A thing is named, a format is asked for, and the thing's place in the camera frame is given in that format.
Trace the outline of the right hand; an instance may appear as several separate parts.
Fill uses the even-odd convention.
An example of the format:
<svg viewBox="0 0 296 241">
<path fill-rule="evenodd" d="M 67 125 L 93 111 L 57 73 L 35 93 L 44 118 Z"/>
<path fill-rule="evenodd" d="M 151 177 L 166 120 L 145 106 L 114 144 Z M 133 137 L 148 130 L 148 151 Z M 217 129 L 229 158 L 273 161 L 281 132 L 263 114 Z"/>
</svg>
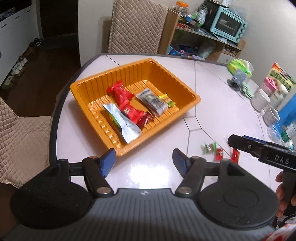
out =
<svg viewBox="0 0 296 241">
<path fill-rule="evenodd" d="M 279 186 L 277 187 L 275 192 L 279 200 L 279 207 L 276 213 L 276 217 L 281 217 L 283 216 L 285 210 L 287 209 L 287 202 L 283 200 L 285 197 L 285 191 L 282 184 L 282 172 L 280 172 L 276 176 L 275 181 L 279 183 Z"/>
</svg>

